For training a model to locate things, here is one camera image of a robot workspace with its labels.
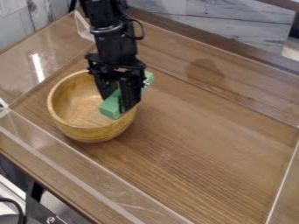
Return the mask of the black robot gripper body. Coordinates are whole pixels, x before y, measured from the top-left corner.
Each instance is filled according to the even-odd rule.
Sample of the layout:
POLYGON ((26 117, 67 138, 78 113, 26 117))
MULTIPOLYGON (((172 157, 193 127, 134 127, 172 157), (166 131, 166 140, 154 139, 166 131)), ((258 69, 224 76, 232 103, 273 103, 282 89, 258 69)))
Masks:
POLYGON ((136 57, 136 42, 144 38, 136 36, 136 20, 92 21, 89 33, 96 42, 96 53, 88 53, 88 72, 96 81, 145 79, 145 63, 136 57))

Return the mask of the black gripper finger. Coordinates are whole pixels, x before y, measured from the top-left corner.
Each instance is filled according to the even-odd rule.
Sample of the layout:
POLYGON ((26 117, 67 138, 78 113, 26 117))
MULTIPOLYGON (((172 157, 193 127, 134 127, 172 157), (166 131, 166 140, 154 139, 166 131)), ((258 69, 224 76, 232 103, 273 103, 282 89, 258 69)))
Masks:
POLYGON ((144 86, 144 76, 122 77, 118 80, 118 110, 121 114, 124 114, 141 101, 141 90, 144 86))
POLYGON ((120 72, 94 73, 93 79, 97 86, 97 91, 102 99, 106 99, 117 90, 117 81, 120 79, 120 72))

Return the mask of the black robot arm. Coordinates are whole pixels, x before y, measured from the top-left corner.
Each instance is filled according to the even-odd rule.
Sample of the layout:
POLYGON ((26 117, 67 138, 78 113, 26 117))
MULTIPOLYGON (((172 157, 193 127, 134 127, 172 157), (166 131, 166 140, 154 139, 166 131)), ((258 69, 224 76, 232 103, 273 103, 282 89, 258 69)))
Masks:
POLYGON ((78 3, 97 48, 85 55, 88 73, 104 101, 120 92, 109 111, 124 114, 141 101, 145 87, 145 63, 136 57, 136 42, 144 39, 145 30, 125 14, 126 0, 78 0, 78 3))

